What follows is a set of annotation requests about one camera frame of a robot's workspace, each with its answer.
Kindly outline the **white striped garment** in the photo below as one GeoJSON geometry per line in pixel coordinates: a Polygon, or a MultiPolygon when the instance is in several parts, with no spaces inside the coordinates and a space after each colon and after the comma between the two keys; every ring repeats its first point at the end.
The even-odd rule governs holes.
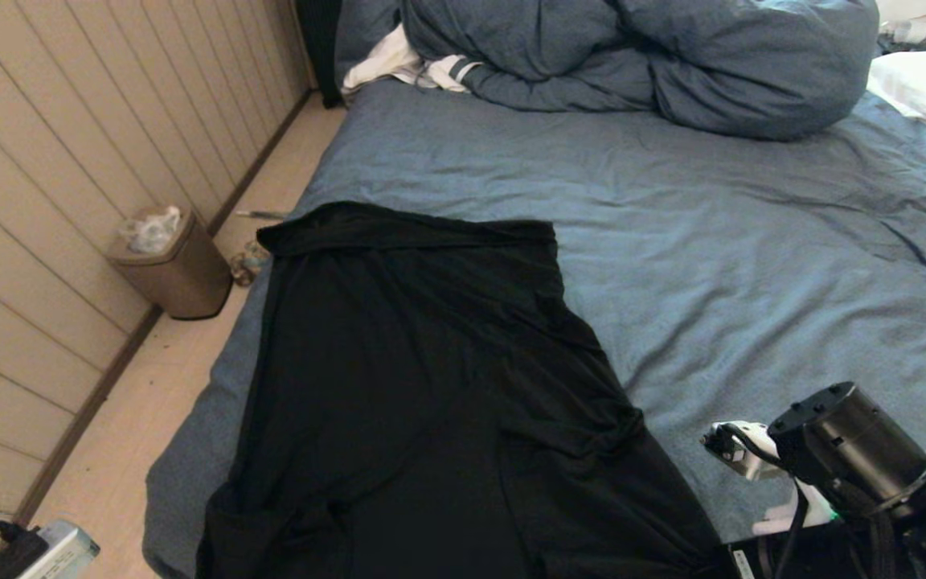
{"type": "Polygon", "coordinates": [[[363,62],[349,70],[342,81],[341,93],[346,97],[371,82],[395,78],[412,87],[466,94],[469,88],[464,78],[479,66],[482,62],[465,55],[449,55],[438,61],[424,59],[409,43],[404,25],[400,23],[371,49],[363,62]]]}

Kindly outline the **blue bed sheet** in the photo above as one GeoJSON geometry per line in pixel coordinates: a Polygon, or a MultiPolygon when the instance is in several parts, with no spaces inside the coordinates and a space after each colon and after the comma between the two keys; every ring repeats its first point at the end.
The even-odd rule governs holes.
{"type": "MultiPolygon", "coordinates": [[[[341,202],[552,224],[563,300],[720,545],[786,488],[710,458],[710,422],[770,422],[852,382],[926,450],[926,125],[876,96],[781,143],[384,80],[357,96],[288,221],[341,202]]],[[[195,579],[208,502],[234,465],[271,263],[148,475],[142,551],[164,579],[195,579]]]]}

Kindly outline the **green patterned slippers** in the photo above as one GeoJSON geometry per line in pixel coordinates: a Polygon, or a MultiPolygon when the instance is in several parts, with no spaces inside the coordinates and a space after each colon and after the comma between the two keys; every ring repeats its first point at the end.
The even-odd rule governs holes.
{"type": "Polygon", "coordinates": [[[267,264],[271,253],[264,248],[257,240],[250,240],[243,246],[242,252],[234,254],[229,259],[229,271],[231,271],[232,280],[239,287],[252,285],[257,276],[260,275],[262,267],[267,264]]]}

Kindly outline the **bronze trash bin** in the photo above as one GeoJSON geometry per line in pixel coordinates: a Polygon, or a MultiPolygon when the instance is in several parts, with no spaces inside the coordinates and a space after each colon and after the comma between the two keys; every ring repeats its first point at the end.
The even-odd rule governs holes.
{"type": "MultiPolygon", "coordinates": [[[[132,219],[139,219],[155,207],[166,206],[144,208],[132,219]]],[[[227,260],[196,213],[177,207],[182,211],[182,220],[165,252],[130,252],[117,233],[106,257],[136,290],[170,318],[213,318],[227,303],[234,280],[227,260]]]]}

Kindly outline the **crumpled blue duvet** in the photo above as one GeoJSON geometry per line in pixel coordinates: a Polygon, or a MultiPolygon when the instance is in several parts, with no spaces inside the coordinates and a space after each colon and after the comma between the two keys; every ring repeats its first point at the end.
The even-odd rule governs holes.
{"type": "Polygon", "coordinates": [[[467,94],[508,109],[654,111],[790,142],[849,115],[877,47],[875,0],[344,0],[335,75],[402,23],[430,61],[465,55],[467,94]]]}

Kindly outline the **black printed t-shirt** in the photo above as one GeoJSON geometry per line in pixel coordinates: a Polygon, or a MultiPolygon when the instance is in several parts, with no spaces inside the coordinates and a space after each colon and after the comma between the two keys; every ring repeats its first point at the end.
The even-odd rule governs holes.
{"type": "Polygon", "coordinates": [[[195,579],[716,579],[720,541],[547,221],[330,203],[272,258],[195,579]]]}

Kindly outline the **black bedside furniture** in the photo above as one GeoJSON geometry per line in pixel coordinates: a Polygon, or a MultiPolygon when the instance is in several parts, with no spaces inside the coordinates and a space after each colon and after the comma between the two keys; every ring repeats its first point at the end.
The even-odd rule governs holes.
{"type": "Polygon", "coordinates": [[[293,0],[302,29],[306,54],[318,84],[324,109],[342,102],[335,75],[335,48],[342,0],[293,0]]]}

